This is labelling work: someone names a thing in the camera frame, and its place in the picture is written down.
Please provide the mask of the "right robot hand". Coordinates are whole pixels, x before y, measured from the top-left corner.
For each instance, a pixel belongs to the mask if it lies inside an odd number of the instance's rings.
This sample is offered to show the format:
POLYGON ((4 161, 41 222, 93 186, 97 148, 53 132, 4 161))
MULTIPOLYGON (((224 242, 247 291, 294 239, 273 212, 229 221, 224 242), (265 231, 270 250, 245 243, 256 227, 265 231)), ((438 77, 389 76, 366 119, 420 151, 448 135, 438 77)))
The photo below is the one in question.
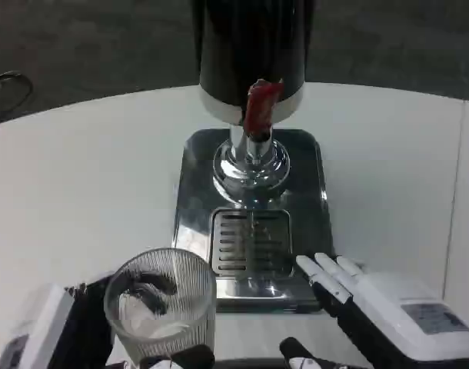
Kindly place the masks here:
POLYGON ((374 368, 469 368, 469 326, 420 281, 353 261, 298 255, 327 312, 374 368))

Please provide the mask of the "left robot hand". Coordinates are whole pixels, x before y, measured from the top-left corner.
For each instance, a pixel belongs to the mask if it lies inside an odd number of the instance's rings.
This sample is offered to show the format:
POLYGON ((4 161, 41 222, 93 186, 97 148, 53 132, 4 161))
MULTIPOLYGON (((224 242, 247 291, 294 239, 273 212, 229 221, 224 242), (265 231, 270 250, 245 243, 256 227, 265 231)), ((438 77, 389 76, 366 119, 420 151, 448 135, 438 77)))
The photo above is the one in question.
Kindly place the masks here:
MULTIPOLYGON (((165 272, 142 272, 118 280, 125 292, 138 292, 139 300, 154 312, 166 312, 166 295, 177 292, 165 272)), ((50 284, 30 293, 22 318, 13 326, 0 353, 0 368, 214 368, 215 356, 198 344, 171 355, 142 358, 138 367, 127 361, 106 364, 114 347, 111 325, 105 316, 105 290, 111 276, 69 288, 50 284)))

